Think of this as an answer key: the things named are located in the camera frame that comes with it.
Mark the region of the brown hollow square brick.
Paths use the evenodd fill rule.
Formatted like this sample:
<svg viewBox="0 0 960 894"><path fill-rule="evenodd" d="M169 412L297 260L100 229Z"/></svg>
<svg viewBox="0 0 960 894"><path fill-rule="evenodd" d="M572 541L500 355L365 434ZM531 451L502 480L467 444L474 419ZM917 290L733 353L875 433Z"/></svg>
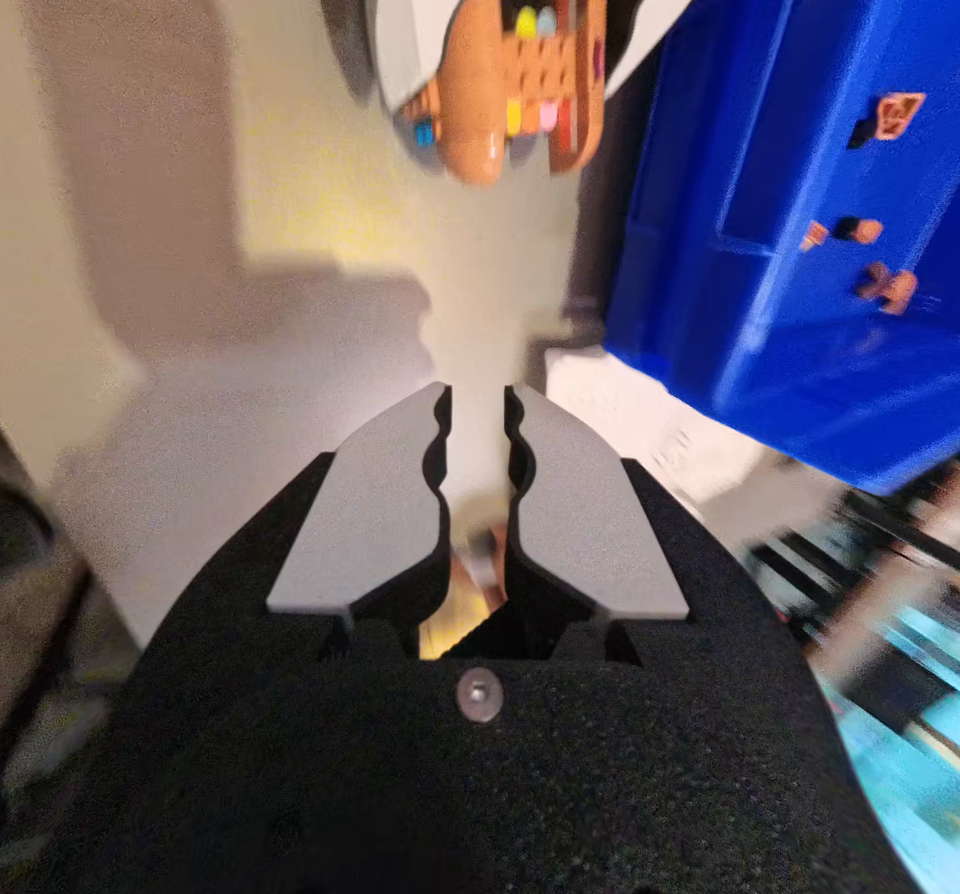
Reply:
<svg viewBox="0 0 960 894"><path fill-rule="evenodd" d="M923 92L895 92L881 96L875 106L872 137L881 142L901 137L927 97Z"/></svg>

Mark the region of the blue plastic bin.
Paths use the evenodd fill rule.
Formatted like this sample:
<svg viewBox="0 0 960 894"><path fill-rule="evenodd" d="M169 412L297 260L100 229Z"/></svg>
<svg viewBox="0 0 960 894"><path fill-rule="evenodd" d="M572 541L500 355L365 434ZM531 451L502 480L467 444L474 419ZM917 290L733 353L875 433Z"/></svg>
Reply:
<svg viewBox="0 0 960 894"><path fill-rule="evenodd" d="M668 33L605 348L865 491L958 454L959 0L693 0ZM881 96L898 139L847 149ZM879 220L874 244L832 236ZM829 229L808 252L811 220ZM865 268L914 273L903 315Z"/></svg>

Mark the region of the colourful toy brick model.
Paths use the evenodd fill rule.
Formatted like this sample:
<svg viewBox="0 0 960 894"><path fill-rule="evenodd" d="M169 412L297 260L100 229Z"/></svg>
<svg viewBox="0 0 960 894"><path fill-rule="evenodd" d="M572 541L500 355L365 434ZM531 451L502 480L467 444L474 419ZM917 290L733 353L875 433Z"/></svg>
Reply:
<svg viewBox="0 0 960 894"><path fill-rule="evenodd" d="M438 70L402 107L416 141L461 182L498 181L507 144L546 135L554 175L594 156L605 116L607 0L462 0Z"/></svg>

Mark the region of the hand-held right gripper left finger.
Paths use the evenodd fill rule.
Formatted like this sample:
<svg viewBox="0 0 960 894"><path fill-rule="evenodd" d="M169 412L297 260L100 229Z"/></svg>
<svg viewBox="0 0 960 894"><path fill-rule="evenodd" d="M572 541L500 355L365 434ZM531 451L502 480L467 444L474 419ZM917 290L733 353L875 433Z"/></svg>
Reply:
<svg viewBox="0 0 960 894"><path fill-rule="evenodd" d="M433 613L450 581L452 389L427 384L335 451L268 595L276 613Z"/></svg>

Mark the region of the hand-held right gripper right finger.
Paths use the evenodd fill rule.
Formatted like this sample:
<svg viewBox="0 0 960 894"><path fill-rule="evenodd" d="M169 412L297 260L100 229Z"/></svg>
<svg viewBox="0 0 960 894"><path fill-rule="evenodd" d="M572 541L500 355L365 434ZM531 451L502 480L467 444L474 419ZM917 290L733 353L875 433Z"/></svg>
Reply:
<svg viewBox="0 0 960 894"><path fill-rule="evenodd" d="M510 597L560 621L684 621L690 607L615 449L526 384L504 402Z"/></svg>

